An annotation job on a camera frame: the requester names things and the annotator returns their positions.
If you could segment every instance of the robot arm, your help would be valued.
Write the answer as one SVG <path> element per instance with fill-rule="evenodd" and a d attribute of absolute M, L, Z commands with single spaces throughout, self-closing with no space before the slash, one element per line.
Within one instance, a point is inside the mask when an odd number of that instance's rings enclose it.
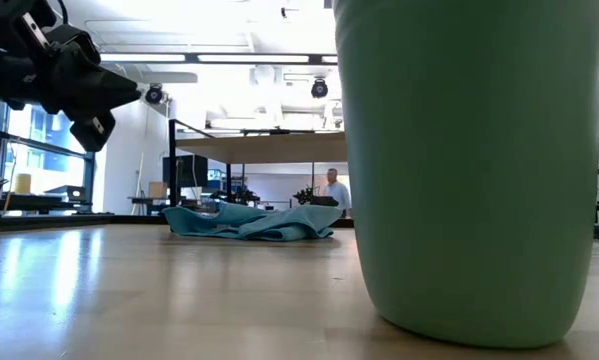
<path fill-rule="evenodd" d="M 46 0 L 0 1 L 0 101 L 63 111 L 86 151 L 99 151 L 115 126 L 111 109 L 141 96 L 137 84 L 99 66 L 90 35 L 57 18 Z"/>

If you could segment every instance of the light blue cloth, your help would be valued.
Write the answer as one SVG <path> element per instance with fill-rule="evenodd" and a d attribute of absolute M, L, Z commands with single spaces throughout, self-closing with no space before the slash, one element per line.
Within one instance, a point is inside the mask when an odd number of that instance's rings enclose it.
<path fill-rule="evenodd" d="M 268 212 L 226 204 L 215 217 L 175 207 L 163 211 L 172 231 L 184 236 L 208 236 L 242 240 L 293 241 L 322 239 L 342 211 L 334 207 L 304 205 L 286 211 Z"/>

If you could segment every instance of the window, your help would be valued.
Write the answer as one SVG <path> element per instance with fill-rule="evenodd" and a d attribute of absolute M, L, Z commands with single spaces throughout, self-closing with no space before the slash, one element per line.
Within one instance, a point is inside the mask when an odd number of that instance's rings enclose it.
<path fill-rule="evenodd" d="M 63 185 L 84 185 L 84 159 L 10 143 L 4 171 L 5 178 L 9 181 L 4 185 L 5 191 L 9 191 L 12 184 L 13 166 L 15 179 L 17 174 L 31 175 L 32 194 L 42 195 L 48 190 Z"/>
<path fill-rule="evenodd" d="M 83 147 L 70 133 L 71 126 L 62 112 L 50 115 L 41 106 L 26 105 L 21 111 L 10 111 L 8 133 L 83 154 Z"/>

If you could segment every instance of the green cup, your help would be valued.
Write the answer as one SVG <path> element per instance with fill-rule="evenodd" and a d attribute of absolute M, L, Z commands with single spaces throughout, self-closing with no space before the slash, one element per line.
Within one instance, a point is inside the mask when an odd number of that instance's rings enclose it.
<path fill-rule="evenodd" d="M 586 284 L 599 0 L 338 0 L 366 286 L 405 329 L 532 348 Z"/>

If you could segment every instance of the black cable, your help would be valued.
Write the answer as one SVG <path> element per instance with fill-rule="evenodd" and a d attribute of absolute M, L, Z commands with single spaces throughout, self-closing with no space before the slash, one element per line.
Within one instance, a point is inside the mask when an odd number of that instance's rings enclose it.
<path fill-rule="evenodd" d="M 68 25 L 68 9 L 66 9 L 66 4 L 63 3 L 63 0 L 57 0 L 59 2 L 59 6 L 61 6 L 61 17 L 63 18 L 64 25 Z"/>

